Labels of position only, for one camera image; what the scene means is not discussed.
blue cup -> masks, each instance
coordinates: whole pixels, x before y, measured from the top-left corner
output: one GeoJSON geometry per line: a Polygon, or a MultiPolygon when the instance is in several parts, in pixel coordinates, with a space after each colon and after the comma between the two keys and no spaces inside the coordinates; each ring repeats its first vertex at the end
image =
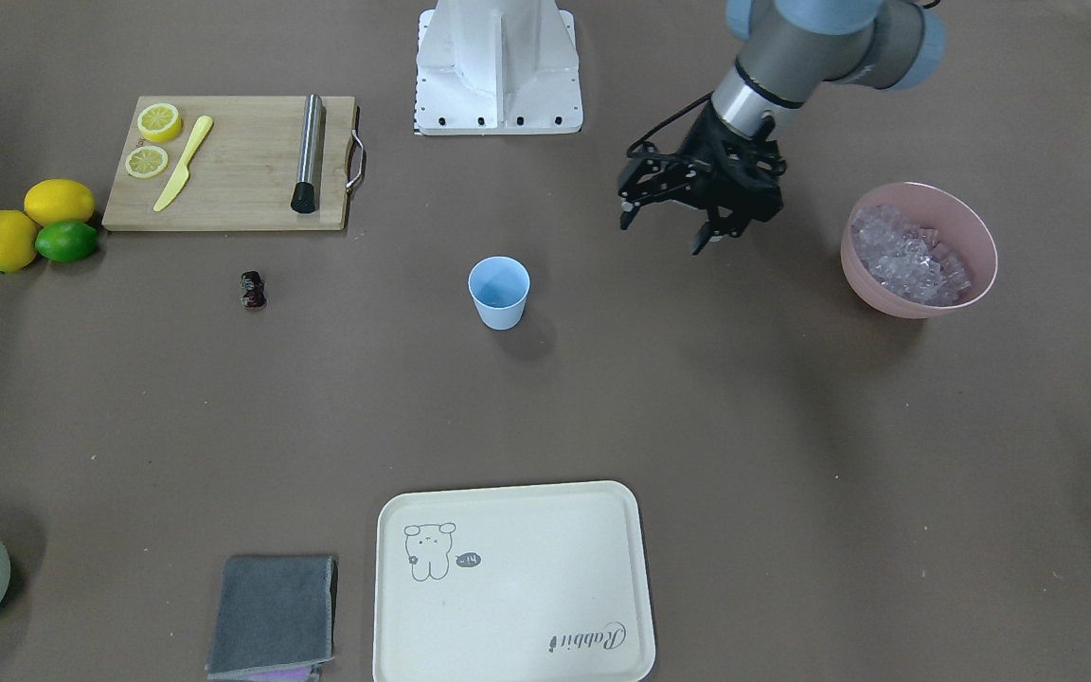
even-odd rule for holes
{"type": "Polygon", "coordinates": [[[507,255],[491,255],[471,270],[469,289],[482,324],[490,328],[512,328],[525,313],[528,270],[507,255]]]}

yellow knife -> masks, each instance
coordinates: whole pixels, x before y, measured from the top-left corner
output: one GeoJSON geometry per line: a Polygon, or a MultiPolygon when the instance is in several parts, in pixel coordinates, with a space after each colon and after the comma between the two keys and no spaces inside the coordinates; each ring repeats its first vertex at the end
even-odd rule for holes
{"type": "Polygon", "coordinates": [[[205,135],[212,128],[213,117],[200,117],[196,119],[196,124],[191,127],[191,135],[188,135],[188,144],[183,147],[183,155],[179,156],[178,164],[175,165],[173,171],[170,171],[170,180],[168,180],[168,186],[164,187],[163,194],[159,194],[159,200],[154,202],[155,212],[168,207],[168,204],[173,202],[179,191],[187,184],[188,178],[190,178],[188,164],[191,163],[191,156],[200,148],[200,143],[205,141],[205,135]]]}

gray towel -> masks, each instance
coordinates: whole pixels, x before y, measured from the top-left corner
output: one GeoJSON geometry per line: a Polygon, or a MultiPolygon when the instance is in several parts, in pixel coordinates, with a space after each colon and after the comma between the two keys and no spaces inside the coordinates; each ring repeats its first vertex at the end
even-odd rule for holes
{"type": "Polygon", "coordinates": [[[331,660],[333,557],[233,557],[221,572],[208,679],[263,679],[331,660]]]}

cutting board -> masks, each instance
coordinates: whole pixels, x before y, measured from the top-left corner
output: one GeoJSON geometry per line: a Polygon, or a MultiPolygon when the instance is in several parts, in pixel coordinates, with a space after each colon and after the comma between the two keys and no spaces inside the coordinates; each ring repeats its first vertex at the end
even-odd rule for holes
{"type": "Polygon", "coordinates": [[[324,97],[322,104],[326,130],[320,210],[298,213],[289,202],[298,181],[305,97],[140,97],[127,121],[125,146],[104,208],[104,228],[141,232],[343,229],[348,215],[345,182],[356,97],[324,97]],[[183,130],[179,137],[157,144],[170,156],[168,168],[139,180],[125,172],[125,156],[140,144],[154,144],[142,139],[137,117],[156,103],[176,105],[183,130]],[[206,113],[213,117],[213,129],[191,159],[188,184],[170,206],[155,212],[154,202],[183,152],[191,127],[206,113]]]}

pink bowl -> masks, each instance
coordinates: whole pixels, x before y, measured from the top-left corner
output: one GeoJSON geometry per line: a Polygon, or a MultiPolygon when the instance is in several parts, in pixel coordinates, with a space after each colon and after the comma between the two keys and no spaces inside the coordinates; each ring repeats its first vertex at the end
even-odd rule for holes
{"type": "Polygon", "coordinates": [[[871,190],[864,198],[858,200],[849,213],[848,225],[844,225],[843,238],[840,239],[840,264],[849,286],[856,291],[862,301],[878,308],[886,314],[910,320],[925,320],[962,310],[979,301],[996,279],[996,246],[992,234],[983,225],[980,216],[971,211],[961,200],[948,191],[919,182],[896,182],[884,184],[871,190]],[[870,275],[858,251],[852,246],[852,219],[861,208],[891,204],[898,206],[903,215],[916,220],[923,227],[937,230],[937,237],[958,251],[966,265],[967,275],[971,276],[970,289],[967,289],[960,302],[955,306],[923,306],[898,297],[885,288],[870,275]]]}

